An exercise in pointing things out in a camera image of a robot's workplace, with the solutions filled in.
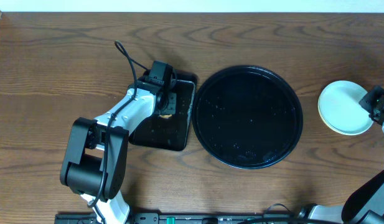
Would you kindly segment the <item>pale green plate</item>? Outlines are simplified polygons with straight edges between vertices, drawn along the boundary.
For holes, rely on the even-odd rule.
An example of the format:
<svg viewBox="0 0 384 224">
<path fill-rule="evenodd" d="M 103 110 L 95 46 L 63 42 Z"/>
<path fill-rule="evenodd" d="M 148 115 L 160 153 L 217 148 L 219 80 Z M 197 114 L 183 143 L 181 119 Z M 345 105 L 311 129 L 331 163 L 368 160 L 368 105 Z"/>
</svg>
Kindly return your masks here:
<svg viewBox="0 0 384 224">
<path fill-rule="evenodd" d="M 366 89 L 354 82 L 339 80 L 323 89 L 317 107 L 334 128 L 348 136 L 362 134 L 373 124 L 369 113 L 359 105 L 366 93 Z"/>
</svg>

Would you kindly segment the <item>yellow green scrub sponge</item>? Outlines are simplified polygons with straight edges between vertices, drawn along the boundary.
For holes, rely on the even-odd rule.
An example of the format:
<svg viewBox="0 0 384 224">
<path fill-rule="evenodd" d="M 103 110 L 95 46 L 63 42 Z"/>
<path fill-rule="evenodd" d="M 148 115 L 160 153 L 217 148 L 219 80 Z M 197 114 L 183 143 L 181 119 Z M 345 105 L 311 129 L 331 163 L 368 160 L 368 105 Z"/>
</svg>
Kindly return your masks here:
<svg viewBox="0 0 384 224">
<path fill-rule="evenodd" d="M 159 115 L 159 117 L 163 119 L 169 119 L 170 117 L 172 117 L 172 114 L 161 114 Z"/>
</svg>

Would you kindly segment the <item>yellow plastic plate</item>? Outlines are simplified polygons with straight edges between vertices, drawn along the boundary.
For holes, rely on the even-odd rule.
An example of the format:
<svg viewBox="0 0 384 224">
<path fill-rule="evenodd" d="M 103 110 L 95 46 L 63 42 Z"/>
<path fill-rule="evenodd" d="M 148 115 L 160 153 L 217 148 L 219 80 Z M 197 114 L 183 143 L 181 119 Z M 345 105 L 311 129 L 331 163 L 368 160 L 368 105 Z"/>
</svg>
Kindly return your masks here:
<svg viewBox="0 0 384 224">
<path fill-rule="evenodd" d="M 322 115 L 322 112 L 321 112 L 321 110 L 320 110 L 319 105 L 318 105 L 318 113 L 319 113 L 319 116 L 321 117 L 321 120 L 324 122 L 324 124 L 325 124 L 328 128 L 330 128 L 331 130 L 333 130 L 333 131 L 335 131 L 335 132 L 337 132 L 337 133 L 339 133 L 339 134 L 347 135 L 347 134 L 345 134 L 344 132 L 342 132 L 342 131 L 340 131 L 340 130 L 334 128 L 331 124 L 329 124 L 329 123 L 325 120 L 325 118 L 324 118 L 323 115 Z"/>
</svg>

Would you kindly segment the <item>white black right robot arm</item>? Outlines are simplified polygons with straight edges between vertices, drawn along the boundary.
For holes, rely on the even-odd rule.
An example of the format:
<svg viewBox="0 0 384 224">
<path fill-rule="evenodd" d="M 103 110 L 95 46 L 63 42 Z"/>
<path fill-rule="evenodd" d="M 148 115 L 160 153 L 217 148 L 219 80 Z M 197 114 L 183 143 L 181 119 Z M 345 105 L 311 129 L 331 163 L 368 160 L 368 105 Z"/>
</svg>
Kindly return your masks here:
<svg viewBox="0 0 384 224">
<path fill-rule="evenodd" d="M 369 118 L 382 126 L 384 133 L 384 89 L 375 86 L 359 105 Z M 297 215 L 309 223 L 384 223 L 384 169 L 357 189 L 343 206 L 306 205 Z"/>
</svg>

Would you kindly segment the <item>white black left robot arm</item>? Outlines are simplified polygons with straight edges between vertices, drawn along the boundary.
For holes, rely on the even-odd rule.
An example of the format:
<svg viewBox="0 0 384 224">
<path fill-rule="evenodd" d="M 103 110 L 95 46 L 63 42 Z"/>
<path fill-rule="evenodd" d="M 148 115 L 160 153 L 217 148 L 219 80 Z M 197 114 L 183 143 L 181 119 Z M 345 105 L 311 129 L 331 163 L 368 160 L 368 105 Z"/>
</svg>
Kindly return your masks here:
<svg viewBox="0 0 384 224">
<path fill-rule="evenodd" d="M 87 201 L 98 223 L 126 223 L 130 207 L 120 192 L 129 135 L 154 113 L 174 114 L 176 94 L 130 88 L 125 97 L 95 119 L 72 125 L 60 182 Z"/>
</svg>

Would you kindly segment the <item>black rectangular water tray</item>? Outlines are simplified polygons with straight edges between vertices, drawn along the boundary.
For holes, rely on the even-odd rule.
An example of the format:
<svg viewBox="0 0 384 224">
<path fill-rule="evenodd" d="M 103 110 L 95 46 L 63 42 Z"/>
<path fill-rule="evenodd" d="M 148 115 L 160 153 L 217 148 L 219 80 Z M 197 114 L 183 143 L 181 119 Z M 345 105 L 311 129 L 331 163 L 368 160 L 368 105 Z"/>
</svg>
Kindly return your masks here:
<svg viewBox="0 0 384 224">
<path fill-rule="evenodd" d="M 131 144 L 171 151 L 186 147 L 198 78 L 183 70 L 176 73 L 176 84 L 169 90 L 177 94 L 176 113 L 169 119 L 160 118 L 156 113 L 144 119 L 130 134 Z"/>
</svg>

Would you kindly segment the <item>round black serving tray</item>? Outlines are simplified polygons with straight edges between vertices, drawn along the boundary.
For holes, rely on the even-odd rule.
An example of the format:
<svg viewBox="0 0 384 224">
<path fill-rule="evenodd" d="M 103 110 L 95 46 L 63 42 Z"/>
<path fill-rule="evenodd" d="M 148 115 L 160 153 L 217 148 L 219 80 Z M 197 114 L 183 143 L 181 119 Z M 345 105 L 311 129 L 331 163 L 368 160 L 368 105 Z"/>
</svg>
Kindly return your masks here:
<svg viewBox="0 0 384 224">
<path fill-rule="evenodd" d="M 299 98 L 278 74 L 237 65 L 214 73 L 199 88 L 192 124 L 202 147 L 239 169 L 262 169 L 288 156 L 303 129 Z"/>
</svg>

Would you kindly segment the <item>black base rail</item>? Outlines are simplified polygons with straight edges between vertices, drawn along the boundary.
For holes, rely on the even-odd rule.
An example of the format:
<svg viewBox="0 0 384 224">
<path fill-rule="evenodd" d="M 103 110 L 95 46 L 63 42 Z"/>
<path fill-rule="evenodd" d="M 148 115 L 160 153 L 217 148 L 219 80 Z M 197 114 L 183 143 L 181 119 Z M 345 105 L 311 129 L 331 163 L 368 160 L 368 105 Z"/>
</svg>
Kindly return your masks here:
<svg viewBox="0 0 384 224">
<path fill-rule="evenodd" d="M 234 224 L 256 218 L 289 218 L 287 214 L 262 215 L 159 215 L 157 213 L 137 213 L 130 215 L 125 224 Z M 55 224 L 98 223 L 96 214 L 56 214 Z"/>
</svg>

